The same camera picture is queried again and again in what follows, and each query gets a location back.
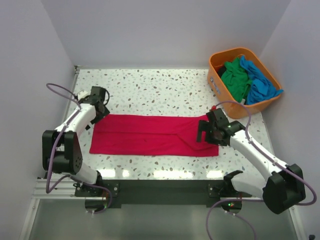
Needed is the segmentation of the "red t-shirt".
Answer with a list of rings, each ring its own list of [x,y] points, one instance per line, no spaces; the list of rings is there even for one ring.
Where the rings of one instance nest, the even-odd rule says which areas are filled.
[[[217,157],[219,147],[197,141],[206,116],[110,114],[95,124],[90,154]]]

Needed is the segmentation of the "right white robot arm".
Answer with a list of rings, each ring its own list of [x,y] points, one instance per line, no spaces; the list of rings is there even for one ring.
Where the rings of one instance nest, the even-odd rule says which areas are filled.
[[[220,108],[207,112],[206,119],[198,122],[196,140],[232,147],[260,173],[259,177],[245,176],[242,170],[228,173],[223,177],[220,196],[248,194],[263,200],[277,215],[306,198],[302,169],[275,157],[246,132],[246,126],[237,120],[230,122]]]

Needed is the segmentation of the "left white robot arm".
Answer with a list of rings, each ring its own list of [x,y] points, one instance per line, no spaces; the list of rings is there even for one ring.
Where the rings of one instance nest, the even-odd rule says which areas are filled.
[[[99,196],[104,190],[102,176],[83,163],[79,137],[90,125],[110,114],[107,109],[110,94],[100,86],[78,94],[54,83],[46,87],[75,103],[76,107],[61,125],[42,134],[42,166],[47,172],[45,191],[49,194],[63,179],[71,178],[86,185],[86,191],[92,196]]]

